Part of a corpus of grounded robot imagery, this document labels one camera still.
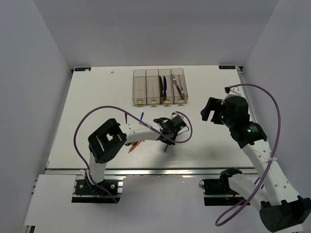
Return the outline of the black handled fork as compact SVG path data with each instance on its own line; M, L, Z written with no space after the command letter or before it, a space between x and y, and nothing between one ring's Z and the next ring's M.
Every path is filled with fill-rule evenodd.
M177 79L176 79L174 74L172 74L172 82L176 86L176 89L177 89L177 91L179 93L179 96L183 99L184 98L184 94L183 94L182 90L180 89L180 87L178 85L178 82L177 82Z

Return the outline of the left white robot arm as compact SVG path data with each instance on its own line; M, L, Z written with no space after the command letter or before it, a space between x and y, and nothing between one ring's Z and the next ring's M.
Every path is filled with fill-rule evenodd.
M154 123L159 129L152 130L151 125L144 126L141 123L122 125L112 118L88 137L90 160L89 170L86 172L86 188L91 194L103 192L102 187L108 189L110 185L104 181L107 163L116 157L124 145L146 140L174 145L179 132L188 128L183 117L178 114L172 114L170 118L154 119Z

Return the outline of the black knife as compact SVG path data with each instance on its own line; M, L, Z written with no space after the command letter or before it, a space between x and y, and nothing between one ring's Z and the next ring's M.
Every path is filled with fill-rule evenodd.
M159 85L160 85L160 96L163 98L165 94L165 85L161 76L159 76Z

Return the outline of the orange chopstick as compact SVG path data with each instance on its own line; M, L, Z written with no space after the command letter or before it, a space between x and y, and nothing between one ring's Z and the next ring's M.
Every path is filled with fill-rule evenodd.
M133 149L136 148L140 143L141 143L141 141L136 142L136 143L132 146L131 149L133 150Z
M132 145L132 147L129 149L128 153L131 153L140 143L141 143L141 141L135 142Z

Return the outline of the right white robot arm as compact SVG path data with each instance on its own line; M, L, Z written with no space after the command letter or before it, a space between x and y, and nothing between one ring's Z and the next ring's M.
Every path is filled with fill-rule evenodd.
M311 213L311 199L303 198L290 184L276 158L271 157L262 127L250 120L248 103L241 96L225 100L210 97L201 111L203 121L213 112L211 122L225 125L231 137L250 159L259 177L257 185L236 168L221 173L219 187L224 193L237 192L259 212L267 230L274 233L302 224Z

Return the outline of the pink handled fork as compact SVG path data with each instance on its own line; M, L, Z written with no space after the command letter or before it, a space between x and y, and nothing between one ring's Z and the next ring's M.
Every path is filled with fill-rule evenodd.
M181 94L183 96L185 96L185 91L184 91L184 87L183 87L183 79L182 79L182 75L178 74L178 80L179 80L179 87L181 90Z

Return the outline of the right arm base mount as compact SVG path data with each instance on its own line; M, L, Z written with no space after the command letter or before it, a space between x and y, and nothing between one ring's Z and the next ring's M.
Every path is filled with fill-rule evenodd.
M217 179L202 179L199 187L204 191L205 206L234 206L244 198L229 188L228 179L233 175L242 174L238 168L229 168L220 173Z

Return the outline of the blue knife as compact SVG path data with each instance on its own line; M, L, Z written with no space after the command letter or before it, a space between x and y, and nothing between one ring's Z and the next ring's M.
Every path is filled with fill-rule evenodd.
M167 97L167 80L165 76L163 76L163 97L164 99Z

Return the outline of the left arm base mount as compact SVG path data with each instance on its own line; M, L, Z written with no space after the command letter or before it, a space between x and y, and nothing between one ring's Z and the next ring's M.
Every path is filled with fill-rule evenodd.
M117 204L121 198L123 180L108 179L99 183L110 194L86 179L76 179L71 198L72 203Z

